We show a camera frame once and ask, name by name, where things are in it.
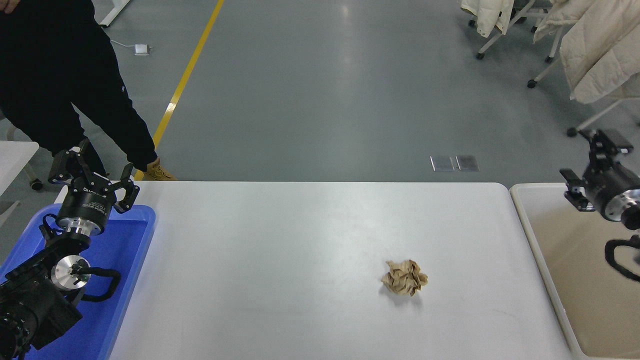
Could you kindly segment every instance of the yellow floor line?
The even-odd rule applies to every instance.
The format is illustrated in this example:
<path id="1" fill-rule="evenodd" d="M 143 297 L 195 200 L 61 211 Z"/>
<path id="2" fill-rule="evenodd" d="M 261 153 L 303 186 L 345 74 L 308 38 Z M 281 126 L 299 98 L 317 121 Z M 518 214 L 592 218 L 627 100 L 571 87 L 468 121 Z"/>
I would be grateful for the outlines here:
<path id="1" fill-rule="evenodd" d="M 200 41 L 198 41 L 198 45 L 196 46 L 196 49 L 193 51 L 193 54 L 191 55 L 191 59 L 187 64 L 187 68 L 184 70 L 184 73 L 182 74 L 180 83 L 178 83 L 178 87 L 175 89 L 175 92 L 171 97 L 171 101 L 169 102 L 169 105 L 166 107 L 166 110 L 164 111 L 162 120 L 160 120 L 160 125 L 158 125 L 158 128 L 156 129 L 156 133 L 154 133 L 154 144 L 156 145 L 156 149 L 158 147 L 158 144 L 160 144 L 160 140 L 162 139 L 162 136 L 164 135 L 164 131 L 166 130 L 166 127 L 169 124 L 169 121 L 171 120 L 173 111 L 175 110 L 175 107 L 178 105 L 178 102 L 180 101 L 180 96 L 182 96 L 182 91 L 184 90 L 184 87 L 187 86 L 187 82 L 191 77 L 193 68 L 196 66 L 196 63 L 198 62 L 198 58 L 200 57 L 202 48 L 204 47 L 204 44 L 207 42 L 207 39 L 209 38 L 209 33 L 211 32 L 211 29 L 213 28 L 213 24 L 216 22 L 216 19 L 218 18 L 218 14 L 220 13 L 220 9 L 222 9 L 222 4 L 224 3 L 225 3 L 225 0 L 218 0 L 218 4 L 216 4 L 216 8 L 213 10 L 213 13 L 211 14 L 211 18 L 209 18 L 209 22 L 207 23 L 207 26 L 204 28 L 204 31 L 202 32 Z M 136 172 L 136 175 L 134 176 L 134 179 L 142 180 L 143 176 L 144 176 L 144 173 L 138 170 Z"/>

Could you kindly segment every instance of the blue plastic bin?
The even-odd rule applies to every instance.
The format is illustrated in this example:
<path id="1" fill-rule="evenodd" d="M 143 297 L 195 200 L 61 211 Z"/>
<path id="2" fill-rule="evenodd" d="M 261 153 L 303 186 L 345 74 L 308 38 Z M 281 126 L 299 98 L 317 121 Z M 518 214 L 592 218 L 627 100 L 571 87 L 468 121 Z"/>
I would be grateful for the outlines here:
<path id="1" fill-rule="evenodd" d="M 2 280 L 5 280 L 6 273 L 44 248 L 44 239 L 38 226 L 42 224 L 45 214 L 57 214 L 59 210 L 60 204 L 53 204 L 34 215 L 0 268 Z M 118 289 L 110 299 L 103 302 L 81 301 L 78 310 L 83 315 L 82 320 L 43 349 L 36 351 L 32 348 L 26 356 L 27 360 L 109 358 L 147 255 L 155 222 L 156 213 L 148 206 L 134 205 L 124 214 L 111 212 L 104 233 L 92 236 L 91 246 L 81 255 L 91 266 L 118 270 L 122 275 Z M 86 293 L 102 295 L 107 290 L 109 282 L 110 279 L 93 276 L 86 285 Z"/>

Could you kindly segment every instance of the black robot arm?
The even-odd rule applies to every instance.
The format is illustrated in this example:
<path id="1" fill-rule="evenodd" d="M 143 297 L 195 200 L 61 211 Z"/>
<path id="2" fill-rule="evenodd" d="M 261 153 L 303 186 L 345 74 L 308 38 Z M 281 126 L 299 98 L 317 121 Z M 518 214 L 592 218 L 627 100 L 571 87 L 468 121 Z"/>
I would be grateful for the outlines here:
<path id="1" fill-rule="evenodd" d="M 640 229 L 640 177 L 624 167 L 619 156 L 630 154 L 634 147 L 616 130 L 584 131 L 589 142 L 589 165 L 579 178 L 571 169 L 561 169 L 566 181 L 564 197 L 579 211 L 598 211 L 609 221 L 621 222 L 627 229 Z M 640 276 L 615 260 L 616 247 L 640 249 L 638 235 L 630 240 L 610 240 L 605 246 L 605 260 L 625 277 L 640 282 Z"/>
<path id="2" fill-rule="evenodd" d="M 120 282 L 116 270 L 91 267 L 80 253 L 90 246 L 90 236 L 104 231 L 111 208 L 130 210 L 140 188 L 130 179 L 132 164 L 115 183 L 93 173 L 83 159 L 87 145 L 85 140 L 78 151 L 55 156 L 49 181 L 67 184 L 68 192 L 58 214 L 43 218 L 45 247 L 0 284 L 0 360 L 24 359 L 32 346 L 40 349 L 64 335 L 82 319 L 76 309 L 80 300 L 107 300 Z M 118 201 L 115 192 L 121 188 L 125 195 Z M 59 229 L 49 225 L 49 217 Z M 111 278 L 104 294 L 84 293 L 91 276 Z"/>

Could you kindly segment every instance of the gray floor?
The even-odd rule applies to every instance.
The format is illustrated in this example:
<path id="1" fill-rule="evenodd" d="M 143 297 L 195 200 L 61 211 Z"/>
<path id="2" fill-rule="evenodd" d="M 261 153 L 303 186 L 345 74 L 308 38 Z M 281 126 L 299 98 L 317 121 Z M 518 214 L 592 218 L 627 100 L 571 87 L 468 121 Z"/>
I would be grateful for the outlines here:
<path id="1" fill-rule="evenodd" d="M 110 1 L 94 0 L 97 18 Z M 153 133 L 216 0 L 132 0 L 107 29 L 150 56 L 115 46 L 134 105 Z M 226 0 L 159 145 L 163 163 L 197 181 L 560 182 L 582 172 L 588 146 L 567 138 L 611 101 L 569 100 L 557 69 L 534 90 L 551 39 L 531 45 L 532 20 L 479 61 L 485 39 L 451 0 Z M 597 123 L 640 145 L 640 105 Z M 89 120 L 107 170 L 122 152 Z M 4 132 L 7 122 L 0 122 Z M 429 156 L 471 154 L 480 172 L 434 172 Z M 51 159 L 31 162 L 43 179 Z M 640 170 L 640 154 L 623 162 Z M 59 188 L 18 177 L 0 200 L 22 206 L 0 228 L 5 258 L 32 214 Z"/>

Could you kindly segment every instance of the rack wheel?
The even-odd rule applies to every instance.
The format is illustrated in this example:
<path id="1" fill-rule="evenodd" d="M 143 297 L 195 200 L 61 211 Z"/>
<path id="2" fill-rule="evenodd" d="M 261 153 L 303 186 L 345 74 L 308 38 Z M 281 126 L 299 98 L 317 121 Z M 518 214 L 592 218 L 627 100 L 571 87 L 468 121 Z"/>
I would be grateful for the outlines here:
<path id="1" fill-rule="evenodd" d="M 42 190 L 43 187 L 42 181 L 40 179 L 35 179 L 34 181 L 30 182 L 29 185 L 31 185 L 31 188 L 37 192 Z"/>

